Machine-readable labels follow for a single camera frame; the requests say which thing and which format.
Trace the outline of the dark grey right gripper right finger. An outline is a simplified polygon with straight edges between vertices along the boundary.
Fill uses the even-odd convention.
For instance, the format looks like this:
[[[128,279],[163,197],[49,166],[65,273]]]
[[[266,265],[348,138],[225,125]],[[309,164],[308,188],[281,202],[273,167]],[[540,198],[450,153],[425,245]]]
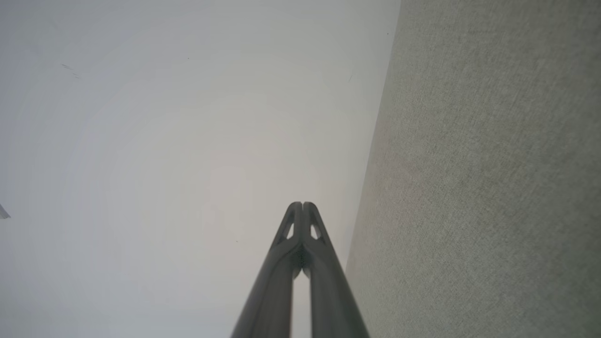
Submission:
[[[302,218],[313,338],[370,338],[317,206],[303,203]]]

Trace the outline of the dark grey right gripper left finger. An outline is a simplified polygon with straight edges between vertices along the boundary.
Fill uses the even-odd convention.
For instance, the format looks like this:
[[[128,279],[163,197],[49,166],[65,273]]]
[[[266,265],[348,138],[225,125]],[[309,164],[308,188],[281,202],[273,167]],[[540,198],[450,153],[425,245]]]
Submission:
[[[294,255],[299,251],[302,203],[291,203],[277,229],[231,338],[290,338]]]

